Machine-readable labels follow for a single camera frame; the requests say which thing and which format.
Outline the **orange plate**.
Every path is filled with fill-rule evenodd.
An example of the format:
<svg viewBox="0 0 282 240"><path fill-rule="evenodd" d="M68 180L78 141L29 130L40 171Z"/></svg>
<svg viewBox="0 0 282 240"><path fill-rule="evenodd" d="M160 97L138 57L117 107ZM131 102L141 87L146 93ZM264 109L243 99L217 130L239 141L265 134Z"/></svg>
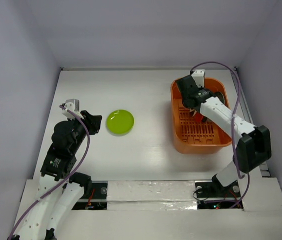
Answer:
<svg viewBox="0 0 282 240"><path fill-rule="evenodd" d="M194 121L197 123L204 123L207 119L205 116L203 116L198 112L195 115L193 115L193 117L194 117Z"/></svg>

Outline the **green plate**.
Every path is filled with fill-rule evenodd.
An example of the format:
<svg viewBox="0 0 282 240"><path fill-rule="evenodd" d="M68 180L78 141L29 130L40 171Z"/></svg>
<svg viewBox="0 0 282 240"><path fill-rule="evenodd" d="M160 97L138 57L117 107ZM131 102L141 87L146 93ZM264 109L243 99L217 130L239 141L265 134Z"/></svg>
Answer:
<svg viewBox="0 0 282 240"><path fill-rule="evenodd" d="M131 112L117 109L111 112L106 119L107 130L115 136L128 134L134 127L135 119Z"/></svg>

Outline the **cream plate with ink drawing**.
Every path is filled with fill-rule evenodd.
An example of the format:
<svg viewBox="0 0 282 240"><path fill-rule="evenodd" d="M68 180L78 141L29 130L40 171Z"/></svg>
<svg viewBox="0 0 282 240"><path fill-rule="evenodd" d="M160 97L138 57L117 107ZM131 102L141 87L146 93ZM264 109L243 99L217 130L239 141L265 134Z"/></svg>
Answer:
<svg viewBox="0 0 282 240"><path fill-rule="evenodd" d="M191 113L191 116L194 116L194 115L196 115L198 112L197 112L196 110L194 110L194 109L191 109L191 110L190 110L190 113Z"/></svg>

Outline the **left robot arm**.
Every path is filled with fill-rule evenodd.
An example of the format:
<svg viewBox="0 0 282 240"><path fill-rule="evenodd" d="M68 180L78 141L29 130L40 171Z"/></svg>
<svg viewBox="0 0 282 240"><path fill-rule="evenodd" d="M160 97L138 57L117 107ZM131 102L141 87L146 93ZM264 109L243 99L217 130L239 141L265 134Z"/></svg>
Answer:
<svg viewBox="0 0 282 240"><path fill-rule="evenodd" d="M99 132L102 116L67 107L62 112L67 119L54 127L34 202L15 223L10 240L55 240L76 202L91 193L91 176L77 171L82 161L75 155L84 139Z"/></svg>

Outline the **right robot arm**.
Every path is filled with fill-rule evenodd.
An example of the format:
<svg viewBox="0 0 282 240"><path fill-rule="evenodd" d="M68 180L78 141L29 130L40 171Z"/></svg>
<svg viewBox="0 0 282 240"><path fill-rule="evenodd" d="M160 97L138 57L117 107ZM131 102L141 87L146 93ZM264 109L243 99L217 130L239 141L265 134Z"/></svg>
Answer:
<svg viewBox="0 0 282 240"><path fill-rule="evenodd" d="M213 175L199 197L222 196L240 177L248 175L272 156L270 130L256 126L228 107L216 79L193 73L171 85L174 146L183 154L209 154L231 145L233 157Z"/></svg>

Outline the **orange dish rack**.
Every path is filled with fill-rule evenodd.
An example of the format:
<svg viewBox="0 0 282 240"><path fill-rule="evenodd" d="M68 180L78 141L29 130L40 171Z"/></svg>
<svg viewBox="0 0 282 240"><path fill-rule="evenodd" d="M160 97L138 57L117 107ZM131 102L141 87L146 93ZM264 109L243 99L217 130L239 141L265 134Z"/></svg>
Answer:
<svg viewBox="0 0 282 240"><path fill-rule="evenodd" d="M182 154L214 154L232 144L231 138L215 123L195 122L183 107L175 81L170 87L174 148Z"/></svg>

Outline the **dark patterned plate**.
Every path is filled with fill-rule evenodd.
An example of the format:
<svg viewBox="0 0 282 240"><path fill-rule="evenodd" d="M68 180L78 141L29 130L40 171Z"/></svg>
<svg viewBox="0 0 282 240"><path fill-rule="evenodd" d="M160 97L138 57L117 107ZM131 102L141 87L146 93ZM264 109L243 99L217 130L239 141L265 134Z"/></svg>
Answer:
<svg viewBox="0 0 282 240"><path fill-rule="evenodd" d="M224 95L220 91L215 92L215 96L221 101L222 104L225 103Z"/></svg>

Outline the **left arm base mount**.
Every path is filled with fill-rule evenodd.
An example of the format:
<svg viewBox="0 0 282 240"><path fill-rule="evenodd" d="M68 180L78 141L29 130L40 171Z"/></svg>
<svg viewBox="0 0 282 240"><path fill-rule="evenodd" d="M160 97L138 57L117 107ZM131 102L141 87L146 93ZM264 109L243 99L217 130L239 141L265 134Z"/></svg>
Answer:
<svg viewBox="0 0 282 240"><path fill-rule="evenodd" d="M81 197L72 210L107 210L107 181L93 181L90 193Z"/></svg>

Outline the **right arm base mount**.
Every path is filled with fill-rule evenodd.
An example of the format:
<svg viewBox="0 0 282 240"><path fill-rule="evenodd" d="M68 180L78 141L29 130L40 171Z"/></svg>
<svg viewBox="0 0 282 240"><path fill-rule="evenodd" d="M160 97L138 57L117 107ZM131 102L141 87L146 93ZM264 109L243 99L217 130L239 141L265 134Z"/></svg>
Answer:
<svg viewBox="0 0 282 240"><path fill-rule="evenodd" d="M197 202L198 210L230 209L236 203L234 209L243 209L243 203L240 200L241 192L237 181L223 190L215 190L212 186L212 181L195 182L193 198Z"/></svg>

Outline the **aluminium rail right side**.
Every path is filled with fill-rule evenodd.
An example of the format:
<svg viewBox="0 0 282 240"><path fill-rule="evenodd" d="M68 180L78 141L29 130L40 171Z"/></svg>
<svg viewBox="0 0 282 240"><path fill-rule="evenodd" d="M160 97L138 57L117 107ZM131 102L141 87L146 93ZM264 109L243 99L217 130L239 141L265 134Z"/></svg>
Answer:
<svg viewBox="0 0 282 240"><path fill-rule="evenodd" d="M233 81L236 82L237 91L237 100L233 111L235 112L238 107L241 107L244 116L241 123L235 122L238 117L233 118L234 128L231 130L232 140L236 141L233 147L233 160L238 169L238 175L241 176L241 174L251 172L271 158L271 136L270 130L264 125L254 125L236 67L231 69L231 76Z"/></svg>

